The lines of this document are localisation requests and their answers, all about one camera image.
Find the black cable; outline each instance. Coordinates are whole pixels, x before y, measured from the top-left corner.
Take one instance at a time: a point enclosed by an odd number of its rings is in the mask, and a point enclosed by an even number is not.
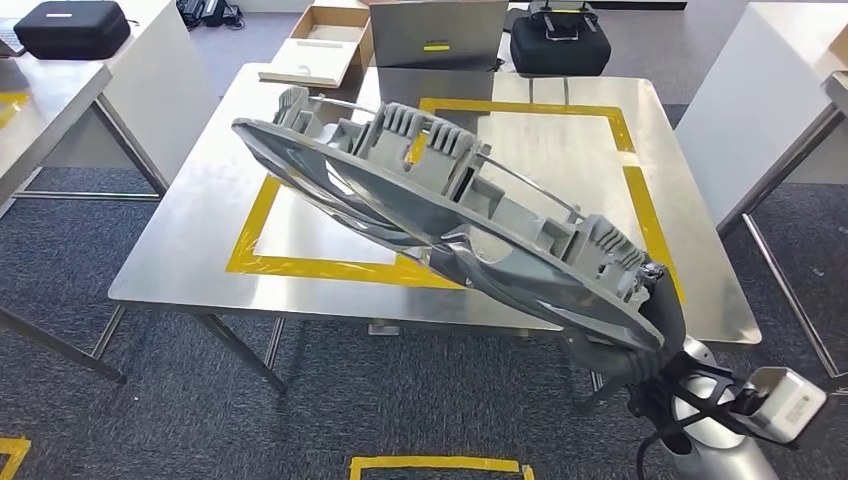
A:
[[[231,30],[241,30],[245,27],[244,14],[238,5],[231,5],[229,2],[224,4],[224,13],[229,13],[224,18],[224,24]]]
[[[639,449],[636,450],[636,478],[638,480],[645,480],[645,452],[648,451],[648,447],[654,444],[657,440],[659,440],[659,436],[656,433],[642,440],[642,443],[639,444]]]
[[[498,70],[501,69],[501,67],[503,66],[504,63],[506,63],[506,60],[499,58],[499,59],[495,60],[495,64],[492,65],[491,68],[489,68],[486,71],[487,72],[497,72]]]

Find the cardboard box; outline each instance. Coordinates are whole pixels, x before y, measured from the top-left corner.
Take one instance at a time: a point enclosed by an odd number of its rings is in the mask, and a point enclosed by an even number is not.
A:
[[[351,64],[367,67],[373,54],[367,9],[313,5],[259,77],[337,88]]]
[[[830,44],[830,51],[840,60],[848,63],[848,26],[842,29],[842,33]]]
[[[310,6],[295,25],[289,38],[310,38],[316,26],[336,26],[360,28],[356,40],[356,56],[353,65],[367,66],[374,55],[374,39],[371,37],[371,17],[366,8],[317,7]]]

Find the white desk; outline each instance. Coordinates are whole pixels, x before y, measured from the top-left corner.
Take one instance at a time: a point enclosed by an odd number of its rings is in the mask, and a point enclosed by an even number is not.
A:
[[[720,231],[751,208],[769,172],[817,128],[831,103],[822,83],[848,68],[828,50],[846,24],[845,4],[748,5],[676,129]]]
[[[0,6],[0,16],[23,17],[38,1]],[[218,105],[206,68],[194,49],[172,0],[119,0],[131,23],[130,38],[103,62],[111,79],[100,96],[103,110],[126,135],[135,154],[148,163],[162,183],[170,184],[194,142]],[[106,166],[119,155],[93,155],[108,143],[89,117],[82,118],[76,135],[87,144],[62,151],[51,165]]]
[[[4,3],[0,15],[22,17],[36,3]],[[28,54],[0,60],[0,103],[13,105],[0,125],[0,217],[13,196],[157,200],[215,110],[217,98],[173,1],[119,3],[138,25],[108,60],[43,61]],[[135,166],[156,193],[21,191],[40,166],[57,165]],[[121,372],[101,357],[123,313],[123,307],[115,309],[91,353],[2,306],[0,326],[121,381]]]

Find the metal table frame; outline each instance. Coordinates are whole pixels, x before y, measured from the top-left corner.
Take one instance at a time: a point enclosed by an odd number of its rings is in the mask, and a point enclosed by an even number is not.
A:
[[[804,334],[830,377],[828,383],[832,388],[829,388],[829,390],[835,390],[837,395],[848,395],[848,371],[842,371],[837,367],[754,219],[754,210],[757,206],[768,198],[778,185],[786,180],[845,121],[845,112],[848,111],[848,90],[846,90],[848,88],[848,75],[846,75],[846,72],[835,72],[822,84],[822,88],[831,97],[833,103],[828,105],[798,139],[789,146],[786,152],[739,204],[731,210],[728,216],[719,223],[716,229],[719,235],[725,238],[740,222],[744,223],[748,232],[754,238],[757,249],[768,264],[781,293],[789,303],[792,313],[800,323]]]
[[[168,182],[149,160],[149,157],[139,146],[138,141],[133,137],[132,133],[129,132],[129,130],[126,129],[125,126],[118,120],[118,117],[114,115],[114,110],[111,108],[111,105],[102,93],[89,108],[93,110],[97,118],[109,132],[109,135],[121,147],[132,162],[133,166],[139,171],[139,173],[141,173],[155,193],[54,192],[26,190],[29,183],[32,182],[32,180],[35,179],[41,171],[42,167],[38,167],[35,171],[33,171],[32,175],[24,181],[12,197],[4,205],[0,205],[0,219],[2,219],[3,215],[8,211],[9,207],[15,200],[158,202],[162,198],[168,190]],[[28,322],[3,306],[0,306],[0,327],[8,328],[19,335],[27,337],[48,350],[52,350],[72,362],[91,369],[111,381],[123,383],[126,380],[123,373],[121,373],[120,370],[106,364],[102,358],[125,313],[126,308],[123,305],[117,305],[115,307],[111,317],[109,318],[109,322],[106,324],[106,327],[101,333],[100,338],[97,340],[97,343],[94,345],[94,348],[91,350],[91,353],[85,352],[78,347],[65,342],[59,337],[52,335],[51,333]]]

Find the gray carpet floor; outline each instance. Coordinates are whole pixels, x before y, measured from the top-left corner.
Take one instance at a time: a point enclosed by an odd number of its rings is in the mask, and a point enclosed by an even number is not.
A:
[[[675,122],[684,107],[667,111]],[[85,186],[143,189],[131,172],[67,169],[44,171],[31,188]],[[837,208],[846,196],[845,187],[788,185],[756,217],[780,258],[784,248],[807,247],[808,256],[787,269],[848,366],[844,309],[821,292],[822,282],[845,280],[844,234],[833,232],[848,225]],[[0,299],[90,348],[111,310],[109,283],[154,208],[16,202],[0,220]],[[750,236],[738,230],[725,246],[765,340],[719,358],[740,373],[782,364],[822,379]],[[811,266],[825,275],[810,277]],[[270,318],[225,320],[261,351]],[[32,440],[15,480],[346,479],[353,456],[402,454],[514,459],[541,480],[634,478],[636,446],[650,433],[626,412],[623,395],[592,415],[575,412],[575,400],[589,392],[588,374],[551,339],[417,330],[372,337],[361,324],[291,318],[275,367],[290,389],[279,398],[191,317],[133,311],[106,360],[128,374],[126,385],[0,332],[0,436]],[[819,445],[766,449],[783,478],[848,476],[841,455],[848,415],[840,407]],[[652,478],[670,478],[658,448],[647,465]],[[364,478],[518,476],[404,469]]]

